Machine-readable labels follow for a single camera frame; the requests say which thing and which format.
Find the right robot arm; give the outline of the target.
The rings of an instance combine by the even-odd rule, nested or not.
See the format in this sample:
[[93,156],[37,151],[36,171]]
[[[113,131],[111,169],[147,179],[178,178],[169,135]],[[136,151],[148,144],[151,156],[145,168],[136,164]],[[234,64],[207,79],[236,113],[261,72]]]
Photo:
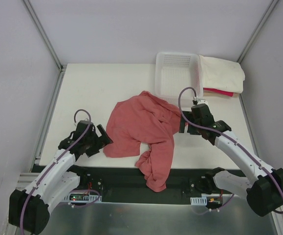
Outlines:
[[244,198],[259,216],[271,212],[283,214],[283,169],[275,169],[245,148],[231,127],[223,120],[215,121],[207,104],[195,104],[181,111],[179,132],[197,134],[225,153],[243,172],[240,177],[217,167],[196,182],[201,193],[226,190]]

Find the salmon pink t shirt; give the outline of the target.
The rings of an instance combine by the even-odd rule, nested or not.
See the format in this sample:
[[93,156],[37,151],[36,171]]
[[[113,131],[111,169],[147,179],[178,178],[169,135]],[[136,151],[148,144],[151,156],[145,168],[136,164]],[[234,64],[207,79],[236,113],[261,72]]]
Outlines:
[[154,192],[166,189],[174,155],[174,134],[181,114],[175,105],[148,91],[118,102],[108,123],[113,143],[104,147],[110,158],[139,156],[135,166]]

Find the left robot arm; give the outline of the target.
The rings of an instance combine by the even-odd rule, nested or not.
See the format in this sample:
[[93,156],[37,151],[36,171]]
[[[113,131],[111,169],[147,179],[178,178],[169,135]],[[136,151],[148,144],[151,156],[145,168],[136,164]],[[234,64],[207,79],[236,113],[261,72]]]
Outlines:
[[52,211],[65,196],[77,191],[77,196],[89,196],[95,200],[102,192],[102,179],[77,166],[82,156],[98,154],[112,143],[102,125],[95,126],[82,120],[76,129],[63,139],[50,163],[24,189],[15,189],[9,198],[8,222],[21,232],[40,234],[46,227]]

